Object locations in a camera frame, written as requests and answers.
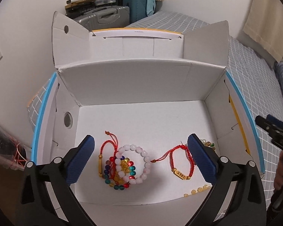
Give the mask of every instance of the yellow label strip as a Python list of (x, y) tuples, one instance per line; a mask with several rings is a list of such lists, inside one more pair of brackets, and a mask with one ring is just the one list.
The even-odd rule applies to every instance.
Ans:
[(237, 122), (238, 122), (240, 131), (241, 131), (241, 134), (242, 134), (242, 137), (243, 137), (243, 141), (244, 141), (244, 145), (245, 145), (245, 148), (246, 148), (246, 152), (247, 152), (249, 155), (251, 155), (250, 148), (248, 147), (248, 141), (247, 141), (247, 139), (246, 139), (245, 132), (244, 132), (244, 130), (243, 130), (242, 123), (241, 123), (240, 118), (239, 118), (239, 116), (238, 116), (237, 110), (236, 110), (236, 108), (235, 108), (235, 106), (234, 106), (234, 103), (233, 103), (233, 100), (232, 100), (231, 96), (229, 95), (228, 97), (229, 97), (229, 101), (230, 101), (230, 103), (231, 103), (233, 112), (234, 112), (234, 114), (235, 114), (236, 120), (237, 120)]

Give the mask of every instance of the box handle hole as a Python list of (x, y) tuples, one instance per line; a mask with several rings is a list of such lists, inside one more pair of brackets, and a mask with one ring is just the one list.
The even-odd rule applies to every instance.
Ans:
[(67, 25), (65, 25), (65, 27), (64, 27), (64, 31), (65, 31), (65, 33), (66, 33), (66, 34), (68, 33), (69, 28), (68, 28), (68, 26), (67, 26)]
[(65, 113), (65, 116), (64, 116), (64, 124), (65, 124), (65, 127), (67, 128), (71, 128), (72, 125), (73, 125), (73, 118), (72, 118), (72, 115), (69, 113), (69, 112), (66, 112)]

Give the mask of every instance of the red string bracelet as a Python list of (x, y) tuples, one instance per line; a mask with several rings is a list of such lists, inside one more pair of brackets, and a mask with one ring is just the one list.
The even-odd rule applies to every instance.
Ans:
[[(174, 167), (174, 160), (173, 160), (173, 152), (177, 149), (183, 149), (186, 152), (186, 156), (187, 159), (190, 163), (190, 173), (188, 176), (184, 175), (183, 173), (181, 173), (179, 170), (177, 170)], [(152, 160), (152, 163), (156, 163), (157, 161), (163, 161), (165, 158), (167, 158), (167, 156), (170, 154), (170, 165), (171, 165), (171, 171), (178, 176), (179, 178), (183, 179), (183, 180), (189, 180), (191, 179), (193, 172), (194, 172), (194, 167), (195, 167), (195, 162), (194, 159), (192, 158), (192, 155), (188, 149), (187, 146), (181, 144), (181, 145), (177, 145), (176, 147), (174, 147), (173, 149), (170, 149), (168, 152), (166, 152), (161, 158), (157, 159), (157, 160)]]
[(115, 163), (114, 163), (114, 157), (115, 157), (115, 154), (117, 153), (117, 149), (118, 149), (118, 139), (117, 137), (113, 134), (113, 133), (110, 133), (108, 131), (105, 131), (105, 133), (107, 135), (109, 135), (111, 137), (112, 140), (106, 140), (102, 146), (101, 146), (101, 150), (100, 150), (100, 154), (99, 154), (99, 176), (100, 177), (103, 177), (103, 171), (102, 171), (102, 158), (103, 158), (103, 149), (105, 147), (105, 145), (107, 143), (111, 143), (114, 147), (114, 153), (113, 153), (113, 156), (111, 156), (109, 158), (109, 160), (111, 161), (112, 163), (112, 167), (111, 167), (111, 178), (110, 179), (113, 179), (114, 176), (115, 176)]

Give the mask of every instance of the box floor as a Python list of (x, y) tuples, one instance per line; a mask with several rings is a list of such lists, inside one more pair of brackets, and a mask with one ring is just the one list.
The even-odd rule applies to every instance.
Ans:
[[(203, 101), (83, 106), (79, 111), (75, 145), (89, 134), (95, 139), (95, 150), (75, 184), (75, 194), (80, 202), (97, 205), (153, 204), (181, 198), (185, 193), (207, 184), (197, 166), (190, 180), (176, 177), (171, 172), (167, 157), (152, 164), (151, 173), (142, 184), (115, 191), (98, 176), (100, 147), (110, 139), (105, 131), (118, 137), (119, 147), (125, 144), (141, 146), (151, 159), (158, 159), (180, 142), (185, 144), (192, 133), (200, 139), (214, 142), (219, 154), (216, 134)], [(112, 153), (112, 146), (105, 147), (103, 164)], [(139, 176), (144, 168), (140, 154), (127, 151), (124, 155), (134, 161)], [(185, 152), (176, 150), (173, 158), (175, 167), (188, 175), (189, 162)]]

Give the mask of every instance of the metal screw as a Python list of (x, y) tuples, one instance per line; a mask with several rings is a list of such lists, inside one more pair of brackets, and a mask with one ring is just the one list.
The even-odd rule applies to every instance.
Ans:
[(27, 166), (27, 167), (32, 167), (32, 166), (33, 166), (33, 162), (32, 162), (32, 161), (28, 162), (28, 163), (26, 164), (26, 166)]
[(56, 157), (53, 162), (56, 163), (56, 164), (59, 164), (60, 162), (62, 161), (62, 158), (61, 157)]
[(256, 166), (256, 163), (253, 162), (253, 161), (250, 161), (248, 164), (250, 164), (251, 167), (255, 167)]
[(222, 156), (220, 158), (220, 160), (223, 162), (223, 163), (228, 163), (228, 158), (226, 158), (225, 156)]

